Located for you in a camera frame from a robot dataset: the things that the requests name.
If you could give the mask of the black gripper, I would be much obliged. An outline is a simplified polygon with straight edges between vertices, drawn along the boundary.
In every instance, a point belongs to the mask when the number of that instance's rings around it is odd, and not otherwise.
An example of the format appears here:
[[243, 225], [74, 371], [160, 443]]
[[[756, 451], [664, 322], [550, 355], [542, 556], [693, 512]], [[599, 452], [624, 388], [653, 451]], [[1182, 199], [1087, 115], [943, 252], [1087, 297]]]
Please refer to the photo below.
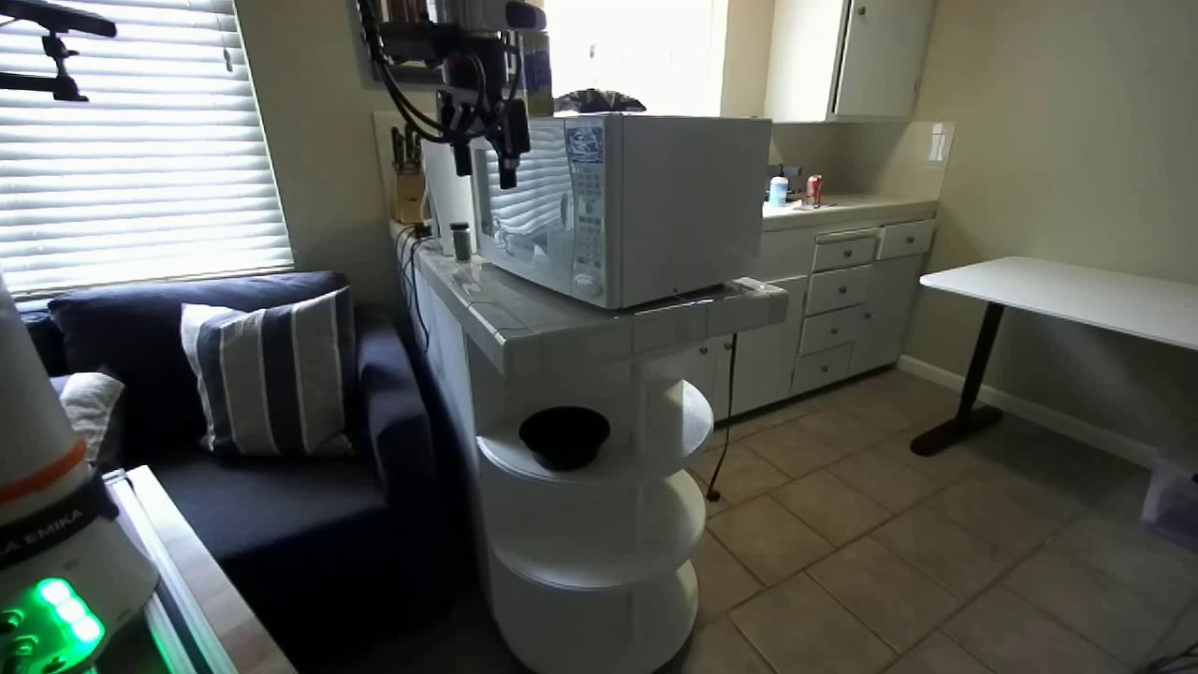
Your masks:
[[473, 178], [473, 138], [497, 153], [502, 189], [518, 189], [518, 166], [527, 150], [527, 114], [520, 101], [520, 68], [509, 46], [467, 46], [441, 63], [437, 120], [451, 138], [455, 178]]

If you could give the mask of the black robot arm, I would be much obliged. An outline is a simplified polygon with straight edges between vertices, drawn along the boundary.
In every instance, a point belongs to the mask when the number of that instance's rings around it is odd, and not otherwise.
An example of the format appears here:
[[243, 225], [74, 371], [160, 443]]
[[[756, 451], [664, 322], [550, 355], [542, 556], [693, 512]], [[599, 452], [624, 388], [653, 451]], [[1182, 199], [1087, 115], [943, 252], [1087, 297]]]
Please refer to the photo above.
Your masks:
[[518, 183], [532, 115], [553, 114], [550, 33], [537, 0], [354, 0], [376, 78], [423, 144], [473, 171], [485, 138], [497, 181]]

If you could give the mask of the white robot base green light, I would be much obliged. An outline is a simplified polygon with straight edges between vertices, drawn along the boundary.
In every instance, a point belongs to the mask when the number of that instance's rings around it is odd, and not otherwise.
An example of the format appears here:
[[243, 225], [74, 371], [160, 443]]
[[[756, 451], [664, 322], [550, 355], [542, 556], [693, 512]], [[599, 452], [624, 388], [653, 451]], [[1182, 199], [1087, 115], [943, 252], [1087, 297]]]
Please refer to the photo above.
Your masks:
[[142, 614], [157, 574], [116, 518], [0, 281], [0, 674], [90, 672]]

